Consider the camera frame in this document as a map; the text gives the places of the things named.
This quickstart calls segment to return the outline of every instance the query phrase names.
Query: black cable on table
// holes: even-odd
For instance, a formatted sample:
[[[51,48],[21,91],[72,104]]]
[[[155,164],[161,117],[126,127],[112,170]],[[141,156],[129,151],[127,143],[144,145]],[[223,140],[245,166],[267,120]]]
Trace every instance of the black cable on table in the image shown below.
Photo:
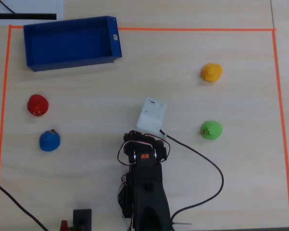
[[[2,2],[2,0],[0,0],[0,3],[1,3],[6,9],[8,9],[11,13],[17,15],[17,14],[16,14],[14,11],[12,11],[7,5],[5,5],[5,4]]]
[[[180,141],[176,140],[175,138],[173,138],[173,137],[171,137],[171,136],[169,136],[169,135],[167,135],[167,137],[168,137],[169,139],[171,139],[172,141],[178,143],[179,145],[181,145],[181,146],[183,146],[183,147],[185,147],[185,148],[193,151],[194,153],[200,155],[200,156],[201,156],[202,158],[204,158],[205,160],[209,161],[214,167],[216,167],[216,169],[219,171],[219,173],[221,174],[221,177],[222,177],[222,184],[221,184],[220,189],[218,190],[218,192],[217,192],[216,194],[214,194],[212,197],[210,197],[210,198],[208,198],[207,200],[204,200],[204,201],[202,201],[202,202],[200,202],[200,203],[197,203],[197,204],[195,204],[195,205],[190,205],[190,206],[181,208],[181,209],[179,209],[178,211],[176,211],[176,212],[172,215],[172,217],[171,217],[171,224],[173,224],[173,219],[174,219],[174,217],[175,217],[176,215],[178,215],[179,213],[181,213],[182,211],[185,211],[185,210],[187,210],[187,209],[195,208],[195,207],[197,207],[197,206],[199,206],[199,205],[202,205],[202,204],[204,204],[204,203],[206,203],[206,202],[214,199],[218,194],[220,194],[220,192],[221,192],[222,189],[223,189],[223,173],[222,173],[222,171],[220,170],[220,168],[219,168],[216,164],[214,164],[211,160],[209,160],[209,159],[208,159],[207,157],[205,157],[203,154],[201,154],[201,153],[199,153],[198,151],[196,151],[195,149],[187,146],[186,144],[181,143]]]
[[[29,213],[27,210],[25,210],[24,207],[22,207],[17,200],[15,200],[12,195],[10,195],[4,188],[0,186],[0,190],[4,192],[24,213],[26,213],[29,217],[31,217],[43,230],[48,231],[48,229],[38,220],[33,216],[31,213]]]

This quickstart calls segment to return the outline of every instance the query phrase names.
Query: cable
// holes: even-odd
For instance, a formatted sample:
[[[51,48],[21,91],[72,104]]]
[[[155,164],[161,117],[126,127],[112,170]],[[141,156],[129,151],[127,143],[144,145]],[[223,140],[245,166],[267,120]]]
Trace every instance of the cable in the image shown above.
[[[171,217],[171,224],[173,224],[173,219],[174,219],[174,217],[175,217],[176,215],[178,215],[179,213],[181,213],[182,211],[185,211],[185,210],[187,210],[187,209],[195,208],[195,207],[197,207],[197,206],[199,206],[199,205],[202,205],[202,204],[204,204],[204,203],[206,203],[206,202],[214,199],[218,194],[220,194],[220,192],[221,192],[222,189],[223,189],[223,173],[222,173],[222,171],[220,170],[220,168],[217,167],[216,164],[214,164],[211,160],[209,160],[209,159],[208,159],[207,157],[205,157],[203,154],[197,152],[195,149],[187,146],[186,144],[181,143],[180,141],[176,140],[175,138],[173,138],[173,137],[171,137],[171,136],[169,136],[169,135],[167,135],[167,137],[168,137],[169,139],[173,140],[174,142],[178,143],[179,145],[181,145],[181,146],[183,146],[183,147],[185,147],[185,148],[193,151],[194,153],[200,155],[200,156],[201,156],[202,158],[204,158],[205,160],[209,161],[214,167],[216,167],[216,169],[219,171],[219,173],[221,174],[221,177],[222,177],[222,183],[221,183],[220,189],[218,190],[218,192],[217,192],[216,194],[214,194],[212,197],[210,197],[210,198],[208,198],[207,200],[204,200],[204,201],[202,201],[202,202],[200,202],[200,203],[198,203],[198,204],[190,205],[190,206],[181,208],[181,209],[179,209],[178,211],[176,211],[176,212],[172,215],[172,217]]]
[[[24,207],[22,207],[17,200],[15,200],[12,195],[10,195],[4,188],[0,186],[0,190],[4,192],[24,213],[26,213],[29,217],[31,217],[43,230],[48,231],[48,229],[38,220],[33,216],[31,213],[29,213],[27,210],[25,210]]]
[[[165,143],[167,143],[168,146],[169,146],[169,150],[168,150],[168,154],[167,154],[167,159],[168,159],[168,156],[169,156],[169,153],[170,153],[170,143],[169,143],[169,142],[167,142],[165,139],[163,139],[163,138],[161,138],[161,137],[158,137],[158,136],[153,135],[153,134],[150,134],[150,133],[145,133],[144,136],[153,136],[153,137],[159,138],[159,139],[161,139],[162,141],[164,141]]]
[[[12,11],[7,5],[5,5],[1,0],[0,0],[0,3],[6,8],[8,9],[11,13],[17,15],[14,11]]]
[[[123,165],[125,165],[125,166],[131,166],[131,165],[133,165],[133,164],[125,164],[125,163],[123,163],[122,161],[119,160],[119,155],[120,155],[120,152],[121,152],[122,148],[123,148],[127,143],[130,143],[130,142],[142,143],[142,144],[150,145],[151,148],[153,148],[152,145],[151,145],[150,143],[147,143],[147,142],[142,142],[142,141],[126,141],[126,142],[124,142],[124,143],[121,145],[121,147],[120,147],[120,149],[119,149],[119,151],[118,151],[117,159],[118,159],[118,161],[119,161],[121,164],[123,164]]]

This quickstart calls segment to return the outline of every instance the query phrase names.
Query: black object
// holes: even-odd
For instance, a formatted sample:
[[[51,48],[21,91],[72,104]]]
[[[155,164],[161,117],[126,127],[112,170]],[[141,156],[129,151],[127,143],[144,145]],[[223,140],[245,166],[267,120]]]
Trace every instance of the black object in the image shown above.
[[[124,135],[124,153],[130,166],[126,186],[119,193],[118,202],[123,215],[133,215],[135,231],[171,231],[168,201],[163,188],[162,167],[159,161],[167,158],[166,148],[160,140],[137,131]]]
[[[0,19],[56,20],[55,13],[0,13]]]
[[[92,211],[91,209],[73,210],[73,227],[71,231],[91,231]]]

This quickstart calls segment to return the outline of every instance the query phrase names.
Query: blue tray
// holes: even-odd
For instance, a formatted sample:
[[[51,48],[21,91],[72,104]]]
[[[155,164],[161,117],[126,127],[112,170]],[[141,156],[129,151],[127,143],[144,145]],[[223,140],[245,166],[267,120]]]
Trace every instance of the blue tray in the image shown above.
[[[24,26],[26,62],[33,71],[113,63],[122,57],[115,17]]]

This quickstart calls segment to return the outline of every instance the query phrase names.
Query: orange tape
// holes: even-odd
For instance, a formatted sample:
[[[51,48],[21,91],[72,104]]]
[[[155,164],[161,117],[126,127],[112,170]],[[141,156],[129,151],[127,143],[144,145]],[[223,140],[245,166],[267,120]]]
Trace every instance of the orange tape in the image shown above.
[[[119,30],[149,30],[149,31],[274,31],[275,28],[144,28],[144,27],[118,27]]]
[[[283,112],[283,101],[281,98],[280,81],[279,81],[279,70],[278,70],[278,61],[277,61],[275,31],[272,31],[272,40],[273,40],[273,49],[274,49],[274,60],[275,60],[275,71],[276,71],[276,80],[277,80],[277,91],[278,91],[278,100],[279,100],[281,128],[282,128],[282,132],[283,132],[283,141],[284,141],[284,154],[285,154],[286,177],[287,177],[287,188],[288,188],[288,203],[289,203],[289,160],[288,160],[286,129],[285,129],[284,112]]]
[[[4,71],[4,81],[3,81],[3,93],[2,93],[2,106],[1,106],[1,122],[0,122],[0,165],[1,165],[1,151],[2,151],[2,140],[3,140],[3,127],[4,127],[4,108],[5,108],[5,98],[6,98],[6,85],[7,85],[7,76],[8,76],[8,66],[9,66],[9,56],[10,56],[10,44],[11,44],[11,32],[12,28],[22,29],[23,26],[12,26],[9,25],[9,35],[8,43],[6,50],[5,58],[5,71]],[[287,176],[287,188],[288,188],[288,202],[289,202],[289,160],[288,160],[288,151],[287,151],[287,142],[286,142],[286,130],[285,130],[285,121],[280,89],[280,80],[279,80],[279,70],[277,62],[277,51],[276,51],[276,39],[275,39],[275,28],[259,28],[259,29],[236,29],[236,28],[141,28],[141,27],[118,27],[119,30],[142,30],[142,31],[271,31],[272,40],[273,40],[273,49],[274,49],[274,60],[275,60],[275,69],[276,69],[276,80],[277,80],[277,90],[278,90],[278,99],[279,99],[279,110],[281,117],[281,126],[283,133],[283,142],[284,142],[284,154],[285,154],[285,163],[286,163],[286,176]]]
[[[2,106],[1,106],[1,122],[0,122],[0,165],[1,165],[1,151],[2,151],[3,125],[4,125],[4,108],[5,108],[5,96],[6,96],[6,82],[7,82],[7,79],[8,79],[8,67],[9,67],[10,44],[11,44],[11,32],[12,32],[12,27],[11,27],[11,25],[9,25],[8,45],[7,45],[6,57],[5,57],[5,70],[4,70],[4,81],[3,81]]]
[[[10,25],[12,29],[22,29],[24,28],[24,26],[13,26],[13,25]]]

